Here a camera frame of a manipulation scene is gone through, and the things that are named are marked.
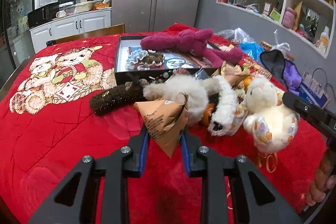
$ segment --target blue plastic bag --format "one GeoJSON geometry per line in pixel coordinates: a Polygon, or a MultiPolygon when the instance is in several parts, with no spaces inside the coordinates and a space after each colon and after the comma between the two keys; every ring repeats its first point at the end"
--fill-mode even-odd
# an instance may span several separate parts
{"type": "Polygon", "coordinates": [[[257,61],[259,64],[262,64],[260,60],[260,54],[264,51],[262,46],[258,45],[255,42],[241,42],[239,44],[239,47],[253,60],[257,61]]]}

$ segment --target pink stuffed animal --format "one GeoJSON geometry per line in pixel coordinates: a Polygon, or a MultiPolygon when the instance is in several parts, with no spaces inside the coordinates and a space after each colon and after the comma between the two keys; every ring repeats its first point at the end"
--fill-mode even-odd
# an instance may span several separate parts
{"type": "Polygon", "coordinates": [[[186,29],[178,35],[156,33],[141,40],[140,45],[144,50],[162,51],[176,48],[180,52],[192,53],[198,57],[208,59],[212,67],[220,67],[223,61],[237,64],[243,58],[243,52],[235,47],[229,52],[207,48],[207,41],[213,36],[213,30],[204,29],[193,31],[186,29]]]}

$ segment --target kitchen cabinet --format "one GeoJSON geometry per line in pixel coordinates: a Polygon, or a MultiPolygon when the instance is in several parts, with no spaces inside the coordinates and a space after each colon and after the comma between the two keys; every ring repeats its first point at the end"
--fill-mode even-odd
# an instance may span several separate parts
{"type": "Polygon", "coordinates": [[[85,15],[79,15],[80,32],[90,32],[111,26],[110,11],[95,12],[85,15]]]}
{"type": "Polygon", "coordinates": [[[51,23],[44,24],[38,28],[30,31],[31,40],[33,41],[33,46],[35,53],[46,47],[46,42],[53,39],[53,31],[51,23]]]}
{"type": "Polygon", "coordinates": [[[34,50],[38,53],[46,47],[46,42],[63,37],[90,32],[111,26],[111,9],[55,19],[30,30],[34,50]]]}
{"type": "Polygon", "coordinates": [[[53,39],[60,39],[80,33],[78,16],[64,18],[62,20],[52,22],[51,25],[53,39]]]}

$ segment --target screw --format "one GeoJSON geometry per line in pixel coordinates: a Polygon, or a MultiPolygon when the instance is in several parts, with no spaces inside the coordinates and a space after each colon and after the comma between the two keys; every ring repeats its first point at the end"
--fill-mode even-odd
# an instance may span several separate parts
{"type": "Polygon", "coordinates": [[[127,154],[131,151],[131,148],[129,146],[123,146],[120,148],[121,153],[127,154]]]}
{"type": "Polygon", "coordinates": [[[241,163],[246,162],[246,156],[245,155],[239,155],[238,156],[238,161],[241,162],[241,163]]]}
{"type": "Polygon", "coordinates": [[[87,164],[90,161],[92,161],[92,157],[90,155],[82,157],[82,162],[85,162],[87,164]]]}
{"type": "Polygon", "coordinates": [[[205,146],[205,145],[202,145],[199,147],[198,149],[201,153],[207,153],[209,152],[209,147],[205,146]]]}

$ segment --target white bottle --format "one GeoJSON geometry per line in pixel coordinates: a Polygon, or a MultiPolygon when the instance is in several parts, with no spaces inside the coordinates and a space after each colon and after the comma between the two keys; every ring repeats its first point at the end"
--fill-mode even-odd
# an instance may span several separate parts
{"type": "Polygon", "coordinates": [[[329,27],[326,26],[324,28],[324,31],[321,33],[319,49],[325,53],[327,51],[328,43],[329,43],[329,27]]]}

